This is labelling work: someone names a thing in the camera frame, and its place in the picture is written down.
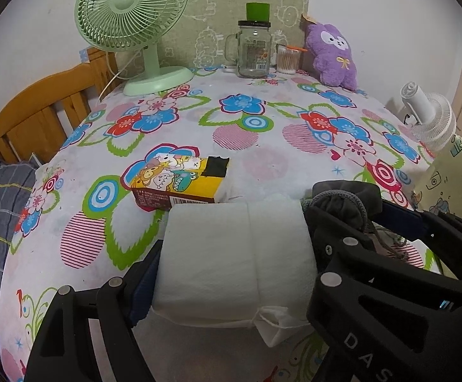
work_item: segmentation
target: black tape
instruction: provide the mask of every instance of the black tape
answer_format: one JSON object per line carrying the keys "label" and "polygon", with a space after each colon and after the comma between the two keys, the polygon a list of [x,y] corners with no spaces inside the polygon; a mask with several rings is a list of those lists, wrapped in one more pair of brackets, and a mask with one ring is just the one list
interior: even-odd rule
{"label": "black tape", "polygon": [[206,161],[206,168],[202,172],[203,177],[224,178],[228,169],[229,158],[220,156],[209,156]]}

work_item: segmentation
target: wooden headboard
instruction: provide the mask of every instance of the wooden headboard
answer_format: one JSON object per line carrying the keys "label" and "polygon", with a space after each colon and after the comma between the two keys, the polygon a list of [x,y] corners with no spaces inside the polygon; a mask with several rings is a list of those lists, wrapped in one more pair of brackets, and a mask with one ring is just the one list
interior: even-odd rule
{"label": "wooden headboard", "polygon": [[[83,90],[95,86],[100,93],[113,76],[104,51],[90,48],[87,52],[89,63],[43,78],[6,104],[0,112],[0,160],[16,163],[28,160],[33,152],[44,162],[52,159],[67,138],[55,102],[63,105],[72,128],[86,118],[90,110]],[[109,53],[109,65],[116,73],[113,53]],[[104,95],[119,84],[115,79]]]}

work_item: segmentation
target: green lid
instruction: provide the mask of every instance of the green lid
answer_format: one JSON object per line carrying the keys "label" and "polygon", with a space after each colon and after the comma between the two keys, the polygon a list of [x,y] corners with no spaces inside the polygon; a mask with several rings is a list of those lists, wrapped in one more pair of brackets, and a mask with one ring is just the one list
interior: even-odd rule
{"label": "green lid", "polygon": [[270,4],[268,3],[247,3],[246,10],[248,21],[270,21]]}

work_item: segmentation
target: green patterned board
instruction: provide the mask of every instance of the green patterned board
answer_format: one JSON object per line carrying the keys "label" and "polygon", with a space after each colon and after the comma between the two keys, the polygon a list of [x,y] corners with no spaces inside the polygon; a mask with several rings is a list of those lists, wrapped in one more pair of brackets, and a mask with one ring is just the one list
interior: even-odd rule
{"label": "green patterned board", "polygon": [[[225,38],[238,31],[238,21],[246,19],[245,4],[251,1],[270,4],[274,45],[303,47],[300,17],[307,12],[309,0],[189,0],[177,24],[159,42],[160,65],[201,68],[227,63]],[[124,65],[131,55],[117,53],[118,66]],[[127,74],[136,74],[142,67],[143,58],[138,56],[126,70]]]}

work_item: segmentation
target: white paper towel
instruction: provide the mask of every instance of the white paper towel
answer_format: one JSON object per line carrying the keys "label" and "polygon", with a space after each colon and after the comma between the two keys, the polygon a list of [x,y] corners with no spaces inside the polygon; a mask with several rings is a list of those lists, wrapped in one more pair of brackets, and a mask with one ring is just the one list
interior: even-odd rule
{"label": "white paper towel", "polygon": [[308,325],[316,275],[299,201],[175,205],[153,309],[190,326],[255,325],[275,346]]}

